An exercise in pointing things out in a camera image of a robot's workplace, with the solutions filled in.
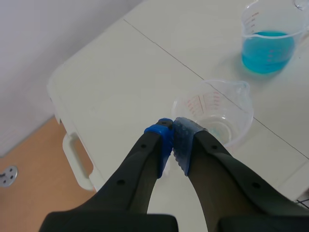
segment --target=clear plastic container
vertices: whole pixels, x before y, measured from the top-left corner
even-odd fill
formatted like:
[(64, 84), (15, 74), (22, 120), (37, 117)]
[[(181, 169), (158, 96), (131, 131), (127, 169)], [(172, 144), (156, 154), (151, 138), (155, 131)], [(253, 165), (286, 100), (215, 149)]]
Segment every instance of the clear plastic container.
[(243, 11), (242, 62), (251, 71), (281, 70), (308, 25), (308, 0), (258, 0)]
[(249, 84), (244, 81), (203, 81), (174, 102), (172, 116), (196, 122), (225, 147), (231, 147), (245, 136), (252, 124)]

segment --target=blue gripper pad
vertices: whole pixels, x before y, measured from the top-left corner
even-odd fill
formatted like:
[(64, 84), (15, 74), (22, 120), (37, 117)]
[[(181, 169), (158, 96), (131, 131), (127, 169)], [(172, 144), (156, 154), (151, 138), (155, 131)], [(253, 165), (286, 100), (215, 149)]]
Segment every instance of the blue gripper pad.
[[(173, 120), (169, 118), (162, 118), (158, 121), (158, 123), (162, 121), (173, 124)], [(169, 159), (170, 153), (172, 152), (174, 146), (175, 129), (174, 125), (172, 125), (171, 128), (168, 128), (167, 126), (158, 125), (158, 123), (146, 128), (144, 133), (150, 131), (160, 134), (162, 137), (162, 151), (161, 151), (161, 159), (159, 164), (159, 177), (158, 177), (161, 178), (165, 165)]]
[(188, 176), (193, 137), (197, 132), (207, 130), (185, 117), (176, 118), (174, 128), (174, 156), (184, 174)]

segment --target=measuring cup with blue liquid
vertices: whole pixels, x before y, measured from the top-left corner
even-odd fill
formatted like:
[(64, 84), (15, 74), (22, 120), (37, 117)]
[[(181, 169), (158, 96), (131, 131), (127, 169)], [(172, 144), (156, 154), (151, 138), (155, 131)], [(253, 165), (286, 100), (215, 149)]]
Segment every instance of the measuring cup with blue liquid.
[(258, 0), (244, 10), (242, 62), (251, 71), (281, 70), (308, 26), (309, 0)]

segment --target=white wall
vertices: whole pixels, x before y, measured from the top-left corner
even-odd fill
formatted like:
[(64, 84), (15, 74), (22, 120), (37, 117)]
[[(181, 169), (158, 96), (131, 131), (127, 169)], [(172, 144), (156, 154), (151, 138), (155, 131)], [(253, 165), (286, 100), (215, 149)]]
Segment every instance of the white wall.
[(140, 1), (0, 1), (0, 156), (53, 115), (52, 71)]

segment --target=white table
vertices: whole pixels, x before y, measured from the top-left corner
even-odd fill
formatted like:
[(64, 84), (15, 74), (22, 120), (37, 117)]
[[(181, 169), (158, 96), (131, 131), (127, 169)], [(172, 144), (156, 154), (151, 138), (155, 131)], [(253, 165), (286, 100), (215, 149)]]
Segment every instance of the white table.
[[(170, 117), (177, 96), (214, 78), (251, 85), (255, 119), (244, 143), (231, 151), (234, 157), (290, 199), (309, 187), (304, 139), (309, 135), (309, 43), (302, 43), (280, 75), (253, 79), (239, 59), (246, 3), (144, 2), (55, 71), (48, 92), (67, 130), (64, 151), (83, 188), (99, 189), (143, 130)], [(94, 164), (89, 178), (71, 146), (76, 137)], [(170, 160), (169, 176), (157, 181), (149, 212), (173, 214), (181, 231), (205, 231), (193, 187)]]

